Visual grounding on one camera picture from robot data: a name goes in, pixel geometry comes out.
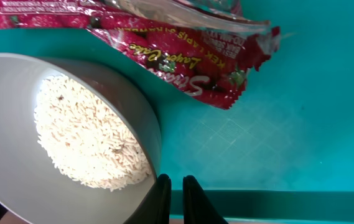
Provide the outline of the white rice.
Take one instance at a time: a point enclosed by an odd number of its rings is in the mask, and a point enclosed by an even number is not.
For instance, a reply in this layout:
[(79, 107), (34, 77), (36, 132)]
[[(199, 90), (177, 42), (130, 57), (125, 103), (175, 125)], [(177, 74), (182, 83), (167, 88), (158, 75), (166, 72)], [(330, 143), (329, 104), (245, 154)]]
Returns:
[(121, 190), (152, 174), (142, 147), (100, 98), (65, 75), (43, 79), (34, 122), (61, 174), (91, 188)]

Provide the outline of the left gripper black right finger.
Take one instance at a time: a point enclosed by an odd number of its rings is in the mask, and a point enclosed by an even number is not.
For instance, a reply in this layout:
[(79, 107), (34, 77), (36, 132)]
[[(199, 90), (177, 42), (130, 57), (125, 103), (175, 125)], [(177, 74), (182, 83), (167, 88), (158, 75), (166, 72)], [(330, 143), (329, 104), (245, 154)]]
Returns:
[(184, 224), (228, 224), (192, 175), (183, 178)]

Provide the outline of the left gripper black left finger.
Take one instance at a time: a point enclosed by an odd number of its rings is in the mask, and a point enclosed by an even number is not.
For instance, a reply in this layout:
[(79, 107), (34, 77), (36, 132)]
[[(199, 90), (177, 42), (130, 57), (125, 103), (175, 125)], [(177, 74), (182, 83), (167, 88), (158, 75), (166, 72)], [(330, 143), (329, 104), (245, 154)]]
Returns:
[(124, 224), (169, 224), (171, 187), (168, 175), (158, 176), (136, 211)]

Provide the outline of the grey bowl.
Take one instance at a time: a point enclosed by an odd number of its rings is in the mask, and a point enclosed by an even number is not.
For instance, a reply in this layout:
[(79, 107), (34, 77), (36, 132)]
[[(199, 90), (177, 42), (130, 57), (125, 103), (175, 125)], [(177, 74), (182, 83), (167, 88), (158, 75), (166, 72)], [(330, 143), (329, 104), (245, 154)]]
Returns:
[[(34, 123), (42, 80), (66, 75), (99, 95), (131, 129), (152, 175), (123, 190), (93, 189), (62, 175), (38, 143)], [(160, 171), (161, 132), (145, 96), (96, 63), (0, 53), (0, 203), (29, 223), (124, 223)]]

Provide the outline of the red snack wrapper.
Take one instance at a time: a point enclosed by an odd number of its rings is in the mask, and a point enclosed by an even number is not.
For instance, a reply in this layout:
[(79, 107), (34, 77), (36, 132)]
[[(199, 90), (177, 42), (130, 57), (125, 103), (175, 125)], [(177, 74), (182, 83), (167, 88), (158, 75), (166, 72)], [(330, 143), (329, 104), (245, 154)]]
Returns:
[(0, 29), (85, 29), (198, 101), (227, 110), (281, 31), (238, 1), (0, 0)]

